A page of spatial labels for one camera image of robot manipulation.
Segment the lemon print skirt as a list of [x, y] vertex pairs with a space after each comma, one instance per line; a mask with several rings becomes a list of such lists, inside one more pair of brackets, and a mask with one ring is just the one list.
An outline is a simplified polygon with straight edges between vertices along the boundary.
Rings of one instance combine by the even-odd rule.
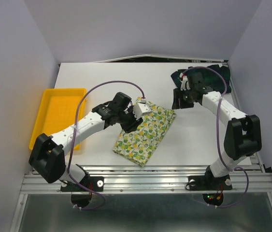
[[147, 101], [151, 112], [143, 117], [137, 130], [131, 133], [121, 131], [113, 152], [129, 161], [144, 167], [158, 145], [168, 132], [176, 113], [172, 109], [163, 108]]

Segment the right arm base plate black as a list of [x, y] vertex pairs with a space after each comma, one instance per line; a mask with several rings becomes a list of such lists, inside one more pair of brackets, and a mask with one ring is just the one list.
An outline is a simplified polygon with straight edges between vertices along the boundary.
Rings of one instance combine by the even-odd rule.
[[206, 177], [204, 175], [191, 175], [188, 177], [186, 189], [190, 191], [214, 191], [214, 190], [232, 190], [230, 176], [224, 177]]

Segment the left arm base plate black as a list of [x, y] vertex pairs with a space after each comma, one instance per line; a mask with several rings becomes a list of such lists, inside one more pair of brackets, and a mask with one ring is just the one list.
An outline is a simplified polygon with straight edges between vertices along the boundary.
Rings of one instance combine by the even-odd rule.
[[[103, 192], [104, 177], [103, 176], [85, 177], [83, 180], [80, 181], [80, 184], [85, 186], [87, 189], [93, 190], [95, 192]], [[87, 192], [87, 190], [69, 181], [61, 182], [60, 191], [61, 192]]]

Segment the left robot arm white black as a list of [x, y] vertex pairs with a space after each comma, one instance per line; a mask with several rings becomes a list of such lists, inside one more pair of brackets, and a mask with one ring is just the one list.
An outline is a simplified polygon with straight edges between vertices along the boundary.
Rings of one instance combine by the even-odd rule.
[[150, 107], [144, 99], [136, 104], [130, 101], [128, 95], [118, 92], [113, 100], [94, 107], [73, 125], [51, 135], [40, 134], [35, 140], [29, 164], [47, 183], [70, 181], [77, 190], [86, 189], [88, 173], [66, 162], [65, 156], [71, 155], [74, 147], [89, 136], [116, 123], [126, 133], [136, 131], [143, 116], [150, 113]]

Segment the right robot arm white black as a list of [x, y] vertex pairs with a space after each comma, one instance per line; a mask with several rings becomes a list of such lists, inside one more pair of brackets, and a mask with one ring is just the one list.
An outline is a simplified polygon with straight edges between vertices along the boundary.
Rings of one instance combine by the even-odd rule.
[[224, 150], [218, 151], [219, 158], [209, 165], [196, 186], [201, 184], [214, 189], [226, 181], [228, 174], [246, 157], [262, 148], [260, 119], [256, 115], [247, 115], [224, 98], [227, 84], [223, 90], [205, 83], [200, 71], [188, 73], [178, 70], [171, 75], [176, 84], [173, 90], [172, 109], [186, 109], [199, 103], [216, 116], [216, 123], [226, 127], [223, 142]]

